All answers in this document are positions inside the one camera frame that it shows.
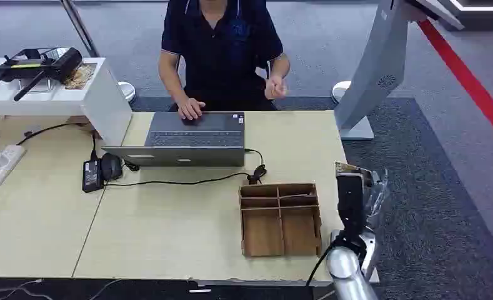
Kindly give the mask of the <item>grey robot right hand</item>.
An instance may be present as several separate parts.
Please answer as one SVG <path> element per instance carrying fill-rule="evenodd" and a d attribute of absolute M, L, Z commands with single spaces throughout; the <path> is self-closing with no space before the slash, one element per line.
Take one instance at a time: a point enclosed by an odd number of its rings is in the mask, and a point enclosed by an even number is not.
<path fill-rule="evenodd" d="M 344 225 L 343 236 L 355 241 L 364 231 L 381 223 L 382 205 L 389 195 L 389 172 L 370 171 L 358 166 L 335 163 L 337 211 Z"/>

